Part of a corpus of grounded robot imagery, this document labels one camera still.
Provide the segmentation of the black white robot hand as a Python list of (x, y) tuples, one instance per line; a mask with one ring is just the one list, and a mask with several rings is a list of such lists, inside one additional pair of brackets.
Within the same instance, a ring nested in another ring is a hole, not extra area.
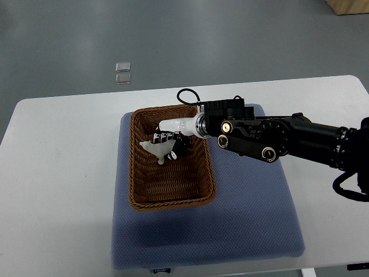
[(189, 139), (196, 136), (200, 139), (208, 138), (205, 127), (204, 113), (198, 113), (192, 118), (166, 119), (159, 123), (153, 135), (153, 143), (173, 141), (173, 146), (165, 159), (177, 160), (187, 151)]

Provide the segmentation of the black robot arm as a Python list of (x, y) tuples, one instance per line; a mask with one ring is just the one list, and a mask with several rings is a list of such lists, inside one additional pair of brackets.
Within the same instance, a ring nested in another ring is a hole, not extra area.
[(256, 117), (238, 95), (192, 105), (200, 112), (192, 124), (196, 135), (215, 137), (220, 148), (267, 163), (292, 155), (339, 169), (333, 190), (368, 201), (368, 118), (355, 129), (313, 123), (303, 113)]

